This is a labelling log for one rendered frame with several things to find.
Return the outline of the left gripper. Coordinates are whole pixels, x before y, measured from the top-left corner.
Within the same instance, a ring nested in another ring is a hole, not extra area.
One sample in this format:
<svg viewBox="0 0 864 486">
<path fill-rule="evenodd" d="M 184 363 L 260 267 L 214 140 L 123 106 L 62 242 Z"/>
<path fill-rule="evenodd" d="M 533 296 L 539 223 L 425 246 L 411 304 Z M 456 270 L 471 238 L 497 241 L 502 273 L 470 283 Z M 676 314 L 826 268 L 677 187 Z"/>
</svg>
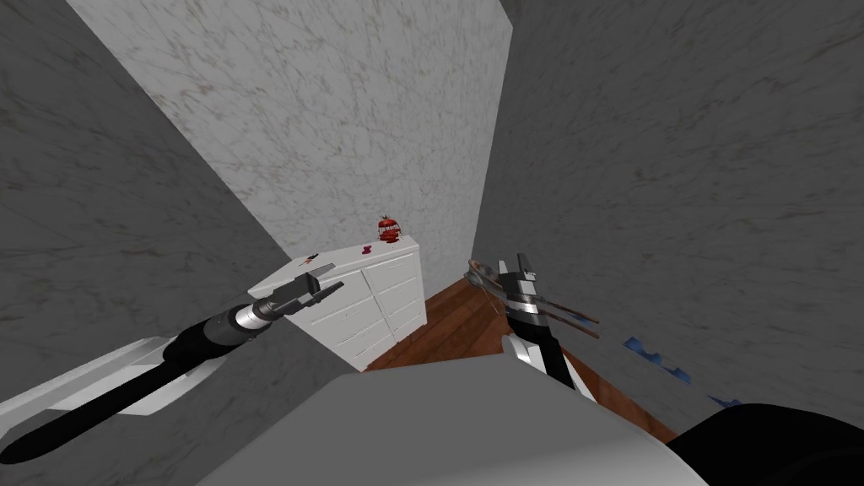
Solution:
<svg viewBox="0 0 864 486">
<path fill-rule="evenodd" d="M 334 268 L 332 263 L 323 265 L 276 288 L 269 296 L 269 314 L 276 317 L 293 315 L 305 307 L 318 304 L 343 287 L 343 281 L 325 288 L 320 286 L 318 278 Z"/>
</svg>

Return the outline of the silver utensil with brown handle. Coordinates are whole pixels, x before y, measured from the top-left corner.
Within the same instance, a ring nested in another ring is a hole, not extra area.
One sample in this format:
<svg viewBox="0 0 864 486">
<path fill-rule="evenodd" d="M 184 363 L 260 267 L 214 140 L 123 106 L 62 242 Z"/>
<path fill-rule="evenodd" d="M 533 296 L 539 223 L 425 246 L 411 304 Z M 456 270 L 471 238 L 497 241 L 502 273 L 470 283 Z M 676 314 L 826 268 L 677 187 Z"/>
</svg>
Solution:
<svg viewBox="0 0 864 486">
<path fill-rule="evenodd" d="M 469 260 L 468 271 L 465 273 L 465 278 L 473 287 L 483 289 L 484 291 L 493 294 L 499 299 L 505 309 L 505 294 L 499 283 L 499 270 L 496 271 L 488 265 L 484 265 L 478 260 Z M 537 305 L 540 310 L 538 316 L 513 317 L 510 319 L 515 321 L 523 321 L 536 326 L 547 326 L 546 317 L 560 321 L 568 326 L 583 332 L 587 336 L 595 339 L 600 339 L 600 334 L 592 328 L 593 325 L 599 324 L 600 321 L 588 316 L 585 313 L 571 309 L 567 306 L 557 304 L 548 300 L 537 293 Z"/>
</svg>

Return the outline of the white chest of drawers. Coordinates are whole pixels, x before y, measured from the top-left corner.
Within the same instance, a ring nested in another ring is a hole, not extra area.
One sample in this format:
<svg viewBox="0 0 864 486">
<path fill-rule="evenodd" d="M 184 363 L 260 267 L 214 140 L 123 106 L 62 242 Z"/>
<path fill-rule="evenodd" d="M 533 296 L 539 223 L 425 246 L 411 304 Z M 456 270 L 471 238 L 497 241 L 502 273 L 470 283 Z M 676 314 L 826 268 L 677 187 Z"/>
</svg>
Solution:
<svg viewBox="0 0 864 486">
<path fill-rule="evenodd" d="M 373 251 L 362 255 L 369 245 Z M 357 370 L 365 370 L 425 323 L 419 245 L 409 236 L 392 244 L 376 241 L 318 253 L 308 265 L 302 265 L 304 259 L 291 260 L 248 293 L 265 297 L 301 274 L 332 263 L 335 268 L 318 278 L 321 287 L 338 281 L 344 286 L 289 320 Z"/>
</svg>

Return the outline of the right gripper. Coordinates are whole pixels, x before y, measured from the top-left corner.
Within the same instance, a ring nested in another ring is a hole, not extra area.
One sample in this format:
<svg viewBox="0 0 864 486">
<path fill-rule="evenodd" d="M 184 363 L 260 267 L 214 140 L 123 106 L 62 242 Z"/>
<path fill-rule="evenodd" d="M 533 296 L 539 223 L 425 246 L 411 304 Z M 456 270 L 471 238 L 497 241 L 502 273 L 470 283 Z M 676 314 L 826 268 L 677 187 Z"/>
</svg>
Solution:
<svg viewBox="0 0 864 486">
<path fill-rule="evenodd" d="M 526 253 L 517 253 L 519 272 L 510 272 L 505 260 L 499 260 L 499 283 L 505 294 L 508 316 L 538 316 L 536 274 Z"/>
</svg>

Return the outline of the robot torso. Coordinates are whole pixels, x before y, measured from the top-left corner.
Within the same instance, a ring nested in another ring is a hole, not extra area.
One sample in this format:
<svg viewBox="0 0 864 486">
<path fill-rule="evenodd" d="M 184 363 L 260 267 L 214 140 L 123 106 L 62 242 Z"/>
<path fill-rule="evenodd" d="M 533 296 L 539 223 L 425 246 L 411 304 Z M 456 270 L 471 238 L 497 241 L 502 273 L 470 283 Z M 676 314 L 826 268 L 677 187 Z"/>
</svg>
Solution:
<svg viewBox="0 0 864 486">
<path fill-rule="evenodd" d="M 707 486 L 506 354 L 341 376 L 197 486 Z"/>
</svg>

